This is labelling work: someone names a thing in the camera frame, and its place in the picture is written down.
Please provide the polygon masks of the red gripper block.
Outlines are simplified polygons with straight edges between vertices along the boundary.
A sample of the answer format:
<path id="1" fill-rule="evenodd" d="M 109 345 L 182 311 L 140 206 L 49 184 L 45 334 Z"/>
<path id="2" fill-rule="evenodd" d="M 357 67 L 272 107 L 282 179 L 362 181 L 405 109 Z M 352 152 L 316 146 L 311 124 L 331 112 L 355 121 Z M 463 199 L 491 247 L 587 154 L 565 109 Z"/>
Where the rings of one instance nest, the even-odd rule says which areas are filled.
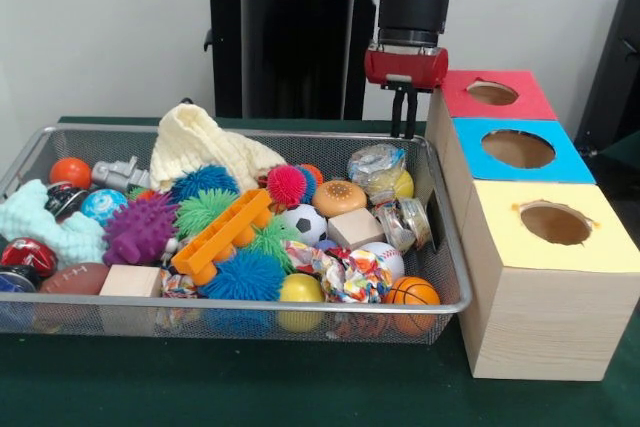
<path id="1" fill-rule="evenodd" d="M 405 138 L 412 139 L 416 130 L 419 91 L 432 91 L 440 87 L 449 67 L 445 48 L 398 46 L 373 43 L 365 54 L 364 69 L 369 82 L 384 87 L 392 84 L 410 84 L 407 89 L 407 117 Z M 392 104 L 392 135 L 400 135 L 405 91 L 402 87 L 394 94 Z"/>

